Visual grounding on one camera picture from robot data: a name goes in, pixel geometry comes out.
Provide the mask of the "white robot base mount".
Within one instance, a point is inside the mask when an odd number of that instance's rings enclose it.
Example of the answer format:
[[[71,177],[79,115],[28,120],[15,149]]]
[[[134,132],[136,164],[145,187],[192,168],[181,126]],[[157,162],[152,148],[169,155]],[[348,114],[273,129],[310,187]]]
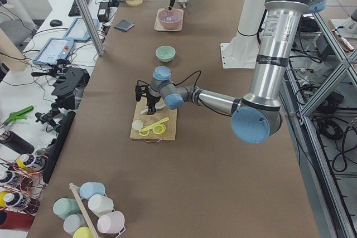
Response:
[[[259,50],[258,31],[264,19],[265,0],[244,0],[237,34],[229,43],[221,43],[225,69],[253,69]]]

